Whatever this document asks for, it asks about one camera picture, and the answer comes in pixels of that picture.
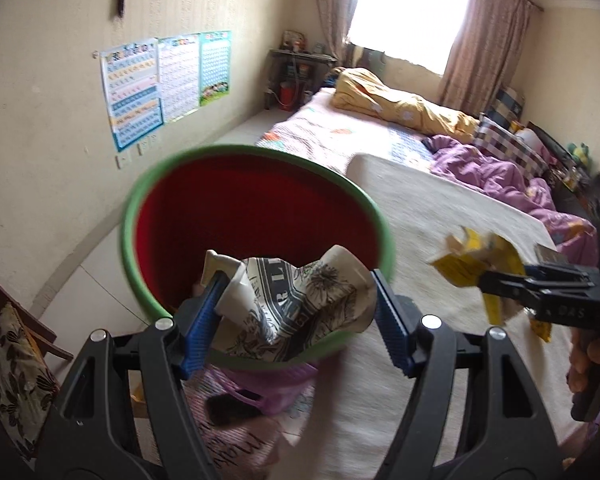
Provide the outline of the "person right hand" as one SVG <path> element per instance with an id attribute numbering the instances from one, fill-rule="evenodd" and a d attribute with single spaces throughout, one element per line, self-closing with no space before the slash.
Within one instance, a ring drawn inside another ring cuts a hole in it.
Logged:
<path id="1" fill-rule="evenodd" d="M 570 367 L 567 384 L 572 393 L 581 393 L 588 385 L 588 371 L 600 365 L 600 337 L 584 341 L 584 333 L 578 328 L 571 330 Z"/>

